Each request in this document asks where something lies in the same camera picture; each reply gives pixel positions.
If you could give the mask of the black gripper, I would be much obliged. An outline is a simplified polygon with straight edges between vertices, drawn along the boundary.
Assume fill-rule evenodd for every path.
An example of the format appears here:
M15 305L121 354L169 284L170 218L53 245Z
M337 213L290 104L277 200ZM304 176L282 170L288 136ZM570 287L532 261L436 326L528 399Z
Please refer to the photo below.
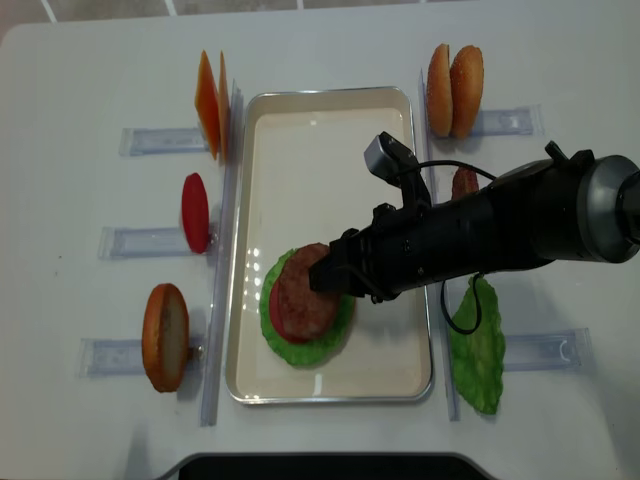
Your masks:
M478 234L455 202L396 210L330 243L327 257L309 269L310 289L395 299L404 291L480 270Z

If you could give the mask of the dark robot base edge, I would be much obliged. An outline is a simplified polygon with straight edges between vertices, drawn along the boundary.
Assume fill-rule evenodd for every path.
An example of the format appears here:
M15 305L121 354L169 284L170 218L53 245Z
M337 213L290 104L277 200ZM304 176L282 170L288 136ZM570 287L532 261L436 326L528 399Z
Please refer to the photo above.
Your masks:
M179 468L179 479L485 479L453 456L295 454L203 456Z

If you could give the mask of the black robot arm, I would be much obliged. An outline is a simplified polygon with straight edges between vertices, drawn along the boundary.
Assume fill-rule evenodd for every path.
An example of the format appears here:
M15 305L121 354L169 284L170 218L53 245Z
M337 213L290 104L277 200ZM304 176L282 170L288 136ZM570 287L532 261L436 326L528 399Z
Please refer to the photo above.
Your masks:
M380 205L370 226L331 242L309 270L312 290L390 301L469 274L623 263L639 250L639 168L621 155L531 162L437 205L417 167L398 177L408 205Z

